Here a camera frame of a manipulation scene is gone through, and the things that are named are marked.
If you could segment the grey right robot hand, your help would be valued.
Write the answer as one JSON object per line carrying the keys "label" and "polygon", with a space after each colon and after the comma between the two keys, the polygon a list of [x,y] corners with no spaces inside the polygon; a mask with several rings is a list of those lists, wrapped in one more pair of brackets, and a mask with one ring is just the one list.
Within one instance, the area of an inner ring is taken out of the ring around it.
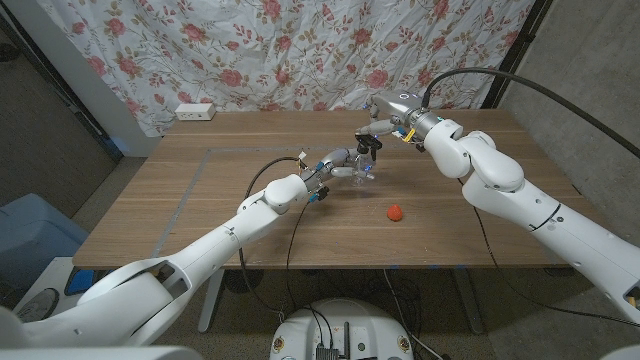
{"label": "grey right robot hand", "polygon": [[395,133],[407,143],[421,143],[440,122],[422,106],[422,98],[408,91],[382,91],[365,103],[370,124],[358,128],[356,135],[384,136]]}

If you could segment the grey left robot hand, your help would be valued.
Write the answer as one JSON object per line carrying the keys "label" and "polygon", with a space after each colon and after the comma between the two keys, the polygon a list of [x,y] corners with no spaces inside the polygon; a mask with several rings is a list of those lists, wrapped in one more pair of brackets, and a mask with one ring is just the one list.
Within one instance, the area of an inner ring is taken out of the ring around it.
{"label": "grey left robot hand", "polygon": [[325,183],[333,178],[349,178],[356,186],[365,180],[373,180],[371,173],[375,161],[369,153],[355,148],[337,149],[326,155],[314,166],[301,166],[300,177],[310,193],[310,202],[321,201],[329,193]]}

